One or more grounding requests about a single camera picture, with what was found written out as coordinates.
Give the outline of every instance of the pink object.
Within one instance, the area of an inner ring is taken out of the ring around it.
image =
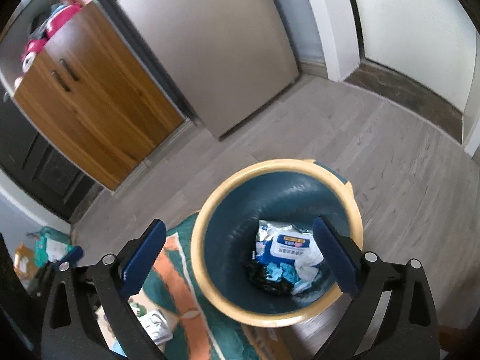
[[[50,39],[67,21],[69,21],[82,7],[77,4],[68,5],[54,14],[46,24],[46,35]]]
[[[46,38],[30,40],[27,43],[27,46],[25,46],[25,52],[22,54],[22,62],[25,61],[25,57],[28,53],[40,54],[40,51],[43,50],[45,44],[47,44]]]

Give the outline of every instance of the gray laminate flooring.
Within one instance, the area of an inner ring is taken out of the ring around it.
[[[176,225],[234,172],[282,157],[315,158],[349,179],[365,249],[385,261],[422,261],[439,322],[470,323],[480,307],[479,167],[452,138],[411,112],[312,76],[303,76],[221,142],[192,127],[153,156],[137,183],[114,196],[103,191],[75,229],[85,248],[83,262],[118,252],[153,218]],[[296,359],[311,358],[348,303],[343,296],[318,317],[281,329]]]

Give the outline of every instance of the black handle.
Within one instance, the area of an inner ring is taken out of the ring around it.
[[[56,70],[52,70],[51,72],[52,76],[58,81],[58,83],[62,86],[62,88],[64,88],[64,90],[66,92],[70,92],[70,88],[67,86],[67,84],[65,84],[62,80],[62,78],[60,77],[60,74],[57,73]]]
[[[73,70],[70,69],[70,66],[68,66],[67,61],[65,61],[63,58],[60,60],[61,65],[65,68],[65,70],[70,74],[70,77],[73,81],[78,81],[78,76],[74,73]]]

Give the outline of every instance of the brown wood panel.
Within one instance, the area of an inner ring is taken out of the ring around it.
[[[94,3],[49,40],[15,99],[54,145],[112,190],[182,122]]]

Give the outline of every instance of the black door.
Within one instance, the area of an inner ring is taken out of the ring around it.
[[[52,147],[0,89],[0,167],[37,202],[68,221],[92,179]]]

